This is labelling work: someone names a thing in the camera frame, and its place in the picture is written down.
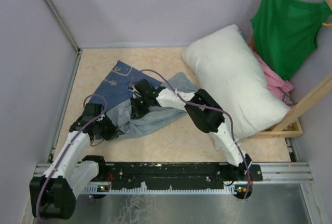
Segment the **grey-blue pillowcase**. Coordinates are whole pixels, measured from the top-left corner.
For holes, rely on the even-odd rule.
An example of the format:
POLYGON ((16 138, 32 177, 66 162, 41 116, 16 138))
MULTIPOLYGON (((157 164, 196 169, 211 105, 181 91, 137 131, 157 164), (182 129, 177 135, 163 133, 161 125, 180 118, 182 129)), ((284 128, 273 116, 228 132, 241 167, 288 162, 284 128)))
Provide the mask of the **grey-blue pillowcase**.
POLYGON ((103 96, 107 101, 106 115, 120 134, 116 139, 151 134, 187 115, 184 110, 151 106, 145 99, 135 99, 129 86, 141 80, 146 80, 156 89, 169 87, 119 60, 95 91, 95 94, 103 96))

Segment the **white pillow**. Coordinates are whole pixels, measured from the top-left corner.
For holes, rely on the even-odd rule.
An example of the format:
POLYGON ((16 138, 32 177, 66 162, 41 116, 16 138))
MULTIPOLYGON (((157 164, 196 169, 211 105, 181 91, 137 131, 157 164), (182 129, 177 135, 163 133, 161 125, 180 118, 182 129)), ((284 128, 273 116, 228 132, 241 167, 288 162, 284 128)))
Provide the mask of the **white pillow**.
POLYGON ((235 24, 192 43, 182 58, 200 87, 231 115, 226 124, 236 139, 270 128, 290 111, 268 89, 259 61, 235 24))

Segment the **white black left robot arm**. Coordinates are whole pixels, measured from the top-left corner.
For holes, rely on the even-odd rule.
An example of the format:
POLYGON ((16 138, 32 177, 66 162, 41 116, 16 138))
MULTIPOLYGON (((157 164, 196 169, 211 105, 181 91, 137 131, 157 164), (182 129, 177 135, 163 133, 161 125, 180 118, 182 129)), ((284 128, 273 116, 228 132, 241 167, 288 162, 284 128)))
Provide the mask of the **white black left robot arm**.
POLYGON ((65 145, 52 164, 40 176, 30 181, 32 214, 39 220, 69 219, 76 200, 92 180, 107 177, 103 156, 83 152, 96 137, 113 139, 118 128, 105 113, 105 106, 87 103, 82 115, 70 126, 65 145))

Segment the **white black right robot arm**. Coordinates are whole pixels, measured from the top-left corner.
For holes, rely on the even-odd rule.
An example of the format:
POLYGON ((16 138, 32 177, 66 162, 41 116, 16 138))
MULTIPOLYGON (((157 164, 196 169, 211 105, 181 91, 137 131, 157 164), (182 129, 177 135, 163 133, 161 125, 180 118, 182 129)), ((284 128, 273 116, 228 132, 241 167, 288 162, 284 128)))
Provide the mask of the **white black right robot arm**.
POLYGON ((142 118, 151 107, 183 110, 196 128, 212 136, 216 149, 225 153, 233 177, 244 180, 249 176, 251 158, 240 148, 232 130, 228 130, 226 112, 205 90, 182 92, 172 86, 155 88, 146 79, 130 85, 129 90, 133 93, 130 98, 132 119, 142 118))

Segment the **pink shirt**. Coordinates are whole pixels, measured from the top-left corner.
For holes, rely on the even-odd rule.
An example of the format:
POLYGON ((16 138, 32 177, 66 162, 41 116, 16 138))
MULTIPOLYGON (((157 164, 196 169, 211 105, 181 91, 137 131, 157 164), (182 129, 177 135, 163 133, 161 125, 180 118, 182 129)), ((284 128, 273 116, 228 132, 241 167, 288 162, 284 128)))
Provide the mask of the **pink shirt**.
POLYGON ((280 100, 282 100, 282 92, 286 92, 290 95, 294 86, 288 80, 283 80, 278 74, 276 74, 257 53, 254 52, 254 55, 262 67, 268 89, 280 100))

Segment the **green tank top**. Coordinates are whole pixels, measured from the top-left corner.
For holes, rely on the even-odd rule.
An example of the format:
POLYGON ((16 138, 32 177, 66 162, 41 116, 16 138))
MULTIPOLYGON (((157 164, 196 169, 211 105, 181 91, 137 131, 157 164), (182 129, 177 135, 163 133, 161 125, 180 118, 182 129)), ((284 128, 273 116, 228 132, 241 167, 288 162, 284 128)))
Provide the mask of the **green tank top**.
POLYGON ((317 35, 330 15, 326 2, 261 0, 251 19, 256 52, 288 80, 317 49, 317 35))

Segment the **wooden clothes rack frame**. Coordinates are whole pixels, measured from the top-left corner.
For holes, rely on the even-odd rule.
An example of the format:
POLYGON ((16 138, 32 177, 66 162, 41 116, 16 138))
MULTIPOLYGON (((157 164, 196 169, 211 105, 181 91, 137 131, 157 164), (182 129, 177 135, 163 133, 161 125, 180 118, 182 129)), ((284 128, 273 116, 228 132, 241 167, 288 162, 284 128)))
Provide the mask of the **wooden clothes rack frame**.
MULTIPOLYGON (((331 7, 331 0, 325 0, 331 7)), ((326 76, 315 88, 313 88, 303 99, 301 99, 282 119, 281 122, 270 128, 258 132, 251 138, 292 138, 303 134, 298 118, 306 113, 311 107, 321 99, 331 93, 331 74, 326 76)))

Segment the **aluminium rail frame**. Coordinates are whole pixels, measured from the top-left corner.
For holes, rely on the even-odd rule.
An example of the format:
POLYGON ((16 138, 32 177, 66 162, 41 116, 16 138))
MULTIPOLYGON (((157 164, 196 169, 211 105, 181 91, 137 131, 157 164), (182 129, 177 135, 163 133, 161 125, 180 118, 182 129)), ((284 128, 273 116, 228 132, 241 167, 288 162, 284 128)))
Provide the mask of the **aluminium rail frame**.
POLYGON ((311 220, 313 176, 306 162, 255 163, 235 140, 233 127, 226 126, 230 115, 203 89, 182 92, 171 84, 155 87, 145 70, 128 71, 126 89, 130 118, 141 120, 152 107, 181 110, 195 127, 211 134, 227 156, 226 162, 106 162, 103 156, 84 156, 100 137, 112 141, 124 131, 100 102, 84 100, 81 116, 71 125, 67 140, 56 159, 38 166, 29 184, 32 215, 40 220, 70 219, 81 194, 93 199, 107 195, 131 194, 230 194, 248 199, 256 184, 300 184, 311 220))

